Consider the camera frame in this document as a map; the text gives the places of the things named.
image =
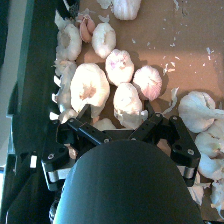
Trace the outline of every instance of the brown surface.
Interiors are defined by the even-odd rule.
[[[142,0],[138,17],[134,21],[117,20],[110,8],[102,10],[96,0],[81,1],[80,5],[80,11],[89,8],[96,12],[91,13],[96,24],[101,22],[98,15],[110,15],[109,23],[117,34],[116,48],[130,53],[135,70],[143,65],[153,65],[162,75],[165,64],[169,63],[168,68],[173,68],[170,62],[175,62],[176,71],[163,76],[163,95],[152,102],[157,112],[169,107],[170,91],[176,87],[179,87],[178,104],[179,100],[192,90],[207,92],[217,105],[223,101],[224,2],[222,0],[178,0],[178,2],[180,8],[176,11],[176,5],[172,0]],[[214,50],[210,55],[211,60],[208,59],[207,47],[211,51]],[[105,60],[94,53],[91,44],[83,44],[77,64],[83,62],[97,63],[105,71]],[[113,118],[112,101],[113,94],[101,117]],[[177,114],[176,108],[166,116]],[[120,127],[116,119],[112,120],[115,126]],[[202,216],[204,219],[218,220],[219,216],[215,209],[210,208],[209,200],[209,197],[206,197],[203,201]]]

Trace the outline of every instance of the garlic clove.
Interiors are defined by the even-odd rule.
[[[198,171],[206,178],[220,180],[224,178],[224,160],[210,159],[206,154],[201,153]]]
[[[87,21],[87,29],[91,36],[93,35],[93,31],[95,30],[95,28],[96,28],[96,25],[94,21],[91,18],[89,18]]]
[[[85,20],[83,20],[80,24],[80,36],[85,43],[90,43],[92,40],[92,36],[87,29]]]
[[[97,128],[100,131],[105,131],[105,130],[114,130],[116,127],[113,125],[110,119],[104,118],[100,121],[97,121],[94,125],[94,128]]]
[[[219,216],[224,219],[221,210],[224,210],[224,179],[212,183],[211,207],[216,208]]]
[[[106,71],[109,82],[115,86],[130,82],[134,73],[134,64],[129,53],[114,49],[106,59]]]
[[[100,23],[93,31],[92,46],[97,55],[106,58],[116,46],[116,33],[109,23]]]
[[[157,69],[144,66],[136,71],[133,85],[137,89],[140,99],[153,101],[160,95],[162,79]]]
[[[194,133],[207,130],[214,119],[224,119],[224,111],[215,109],[215,102],[204,92],[192,91],[184,96],[178,111],[186,127]]]
[[[134,20],[140,5],[141,0],[113,0],[114,15],[120,20]]]

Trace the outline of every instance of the garlic bulb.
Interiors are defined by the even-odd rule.
[[[210,159],[206,154],[201,153],[198,171],[206,178],[220,180],[224,178],[224,160]]]
[[[205,153],[210,158],[215,158],[220,152],[224,152],[224,140],[215,138],[208,131],[197,135],[195,145],[200,152]]]
[[[77,113],[90,104],[92,118],[99,116],[109,94],[109,83],[98,65],[84,63],[78,66],[71,82],[71,104]]]
[[[69,120],[72,117],[77,117],[78,113],[76,113],[73,109],[67,109],[65,111],[63,111],[58,119],[60,120],[61,124],[64,124],[67,120]]]
[[[119,86],[130,82],[134,72],[134,64],[127,51],[114,49],[106,59],[107,78],[110,83]]]
[[[141,0],[113,0],[114,15],[120,20],[134,20],[137,17]]]
[[[92,45],[96,54],[106,58],[116,46],[116,34],[109,23],[100,23],[93,31]]]
[[[136,71],[133,85],[137,89],[140,99],[153,101],[160,94],[162,79],[157,69],[147,65]]]
[[[197,172],[193,187],[188,187],[192,199],[201,206],[204,196],[204,188],[210,186],[211,183],[200,183],[200,174]]]
[[[143,122],[145,112],[136,88],[130,83],[121,83],[114,95],[114,116],[126,128],[136,129]]]
[[[57,59],[76,60],[82,49],[82,40],[78,28],[73,24],[68,24],[64,29],[59,30],[57,38]]]
[[[214,119],[224,119],[224,111],[215,109],[214,100],[204,92],[192,91],[184,96],[178,110],[186,127],[194,133],[207,130]]]
[[[221,210],[224,210],[224,179],[212,183],[211,201],[211,207],[216,208],[219,216],[224,219],[221,215]]]
[[[114,130],[116,127],[113,125],[110,119],[104,118],[100,121],[97,121],[94,125],[94,128],[97,128],[100,131],[105,131],[105,130]]]

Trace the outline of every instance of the screw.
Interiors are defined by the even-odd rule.
[[[49,156],[47,158],[48,159],[53,159],[54,158],[54,154],[49,154]]]
[[[110,140],[108,138],[104,139],[104,143],[108,143]]]
[[[188,154],[190,154],[192,156],[194,155],[194,151],[192,149],[188,149],[187,152],[188,152]]]

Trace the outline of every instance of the garlic peel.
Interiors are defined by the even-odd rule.
[[[162,79],[157,69],[144,66],[136,71],[133,85],[137,89],[140,99],[153,101],[160,95]]]
[[[171,101],[172,103],[170,104],[170,107],[167,108],[163,113],[162,115],[165,115],[167,113],[169,113],[177,104],[177,91],[178,91],[179,87],[178,88],[174,88],[171,90]]]
[[[116,46],[116,33],[109,23],[100,23],[93,32],[92,46],[97,55],[106,58]]]
[[[204,92],[192,91],[184,96],[178,111],[186,127],[194,133],[207,130],[214,119],[224,119],[224,111],[215,109],[215,102]]]
[[[114,15],[120,20],[134,20],[137,17],[141,0],[113,0]]]
[[[114,49],[106,59],[106,71],[109,82],[115,86],[130,82],[134,73],[134,64],[129,53]]]

